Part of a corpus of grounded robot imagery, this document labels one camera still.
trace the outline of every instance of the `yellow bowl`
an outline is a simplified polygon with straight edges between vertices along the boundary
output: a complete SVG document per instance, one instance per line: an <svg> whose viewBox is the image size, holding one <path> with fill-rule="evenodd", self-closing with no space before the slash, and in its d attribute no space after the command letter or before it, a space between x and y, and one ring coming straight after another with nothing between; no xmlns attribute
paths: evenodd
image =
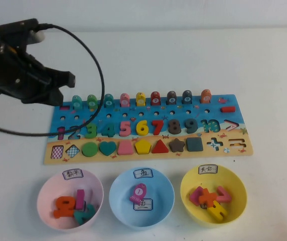
<svg viewBox="0 0 287 241"><path fill-rule="evenodd" d="M198 186L207 188L209 192L216 192L217 187L222 186L231 195L230 203L221 203L228 212L222 222L217 222L207 210L189 200L190 194ZM246 189L242 181L232 171L214 164L200 165L187 172L180 186L180 196L193 220L204 227L217 227L236 220L247 203Z"/></svg>

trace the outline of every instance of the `pink number 5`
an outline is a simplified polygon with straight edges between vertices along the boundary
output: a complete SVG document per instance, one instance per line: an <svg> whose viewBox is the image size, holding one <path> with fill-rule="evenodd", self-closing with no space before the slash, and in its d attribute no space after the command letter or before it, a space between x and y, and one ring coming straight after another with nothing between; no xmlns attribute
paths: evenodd
<svg viewBox="0 0 287 241"><path fill-rule="evenodd" d="M130 122L121 122L119 136L127 137L131 134Z"/></svg>

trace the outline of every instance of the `teal heart block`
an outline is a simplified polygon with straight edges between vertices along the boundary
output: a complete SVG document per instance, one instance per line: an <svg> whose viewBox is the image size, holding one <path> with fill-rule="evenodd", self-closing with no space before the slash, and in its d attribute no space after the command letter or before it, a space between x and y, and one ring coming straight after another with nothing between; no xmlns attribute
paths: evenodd
<svg viewBox="0 0 287 241"><path fill-rule="evenodd" d="M110 156L116 148L115 142L101 142L99 145L99 150L106 156Z"/></svg>

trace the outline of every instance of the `red triangle block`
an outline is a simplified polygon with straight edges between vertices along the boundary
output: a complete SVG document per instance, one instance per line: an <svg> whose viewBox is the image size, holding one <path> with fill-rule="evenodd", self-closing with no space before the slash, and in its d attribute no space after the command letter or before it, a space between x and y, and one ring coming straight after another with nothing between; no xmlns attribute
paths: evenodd
<svg viewBox="0 0 287 241"><path fill-rule="evenodd" d="M162 140L157 141L152 153L168 153L169 150Z"/></svg>

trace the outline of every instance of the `wooden puzzle board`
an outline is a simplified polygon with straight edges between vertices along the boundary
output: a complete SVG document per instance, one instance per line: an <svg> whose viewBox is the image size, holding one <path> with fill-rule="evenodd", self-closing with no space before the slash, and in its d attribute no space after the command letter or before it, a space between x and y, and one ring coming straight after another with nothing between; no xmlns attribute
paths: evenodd
<svg viewBox="0 0 287 241"><path fill-rule="evenodd" d="M130 99L130 107L120 107L119 99L115 99L113 108L102 107L98 116L93 120L97 126L97 136L86 139L87 128L82 128L77 133L49 137L45 152L44 164L65 164L85 162L116 162L142 159L164 158L191 158L191 157L219 157L219 156L245 156L252 155L253 149L245 126L240 108L235 95L213 95L211 103L201 104L200 96L193 96L192 104L182 104L182 97L177 97L176 105L167 105L166 97L161 97L161 105L150 105L150 98L146 98L146 106L136 106L136 99ZM89 109L87 102L83 101L83 109L75 111L72 102L63 103L63 107L54 107L50 132L76 127L90 118L94 110ZM221 108L234 106L235 112L222 113ZM193 118L197 121L198 129L191 134L187 133L185 120ZM177 135L169 133L168 122L177 119L181 132ZM147 120L149 133L138 136L136 125L139 121ZM159 135L154 136L155 126L153 120L163 120L164 125ZM120 123L130 121L131 134L120 137ZM115 135L111 138L103 136L101 131L107 124L113 124ZM200 138L203 151L189 152L187 138ZM169 143L175 138L185 142L183 152L153 154L152 150L158 140L169 148ZM151 145L149 154L139 155L135 143L141 139L147 140ZM118 155L118 144L122 140L131 140L132 155ZM96 155L86 157L82 154L82 146L88 142L100 145L101 142L115 142L116 150L109 156L99 150Z"/></svg>

